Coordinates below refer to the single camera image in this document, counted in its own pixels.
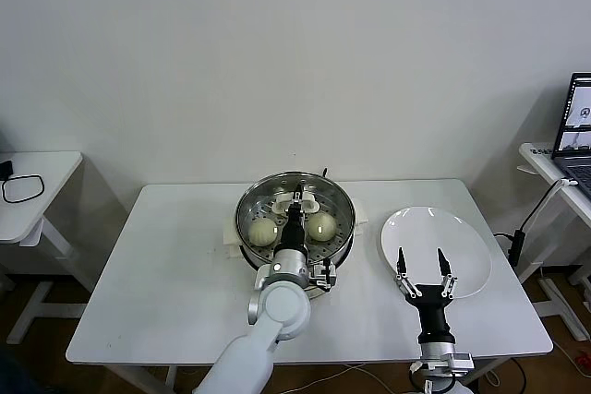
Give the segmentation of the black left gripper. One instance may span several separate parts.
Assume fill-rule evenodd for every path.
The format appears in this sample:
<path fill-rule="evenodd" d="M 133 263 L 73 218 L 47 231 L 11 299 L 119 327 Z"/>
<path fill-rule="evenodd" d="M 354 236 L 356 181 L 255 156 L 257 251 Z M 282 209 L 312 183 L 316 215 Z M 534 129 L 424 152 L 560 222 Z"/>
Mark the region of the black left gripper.
<path fill-rule="evenodd" d="M 297 191 L 292 195 L 290 205 L 288 207 L 288 218 L 285 226 L 282 229 L 281 239 L 276 251 L 285 249 L 295 251 L 306 251 L 305 246 L 305 230 L 301 222 L 301 211 L 305 210 L 304 187 L 303 184 L 297 185 Z"/>

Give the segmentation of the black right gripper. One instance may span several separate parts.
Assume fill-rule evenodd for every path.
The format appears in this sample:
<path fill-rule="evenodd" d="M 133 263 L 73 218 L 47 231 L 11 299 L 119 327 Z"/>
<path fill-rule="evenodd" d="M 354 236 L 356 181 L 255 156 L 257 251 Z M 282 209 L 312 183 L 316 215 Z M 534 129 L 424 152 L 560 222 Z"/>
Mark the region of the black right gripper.
<path fill-rule="evenodd" d="M 417 337 L 419 344 L 455 343 L 455 337 L 445 317 L 445 308 L 452 302 L 450 298 L 454 297 L 458 279 L 452 274 L 450 262 L 440 248 L 438 263 L 442 277 L 441 285 L 418 284 L 415 286 L 408 278 L 404 250 L 401 247 L 398 248 L 395 282 L 406 302 L 418 311 L 421 327 Z"/>

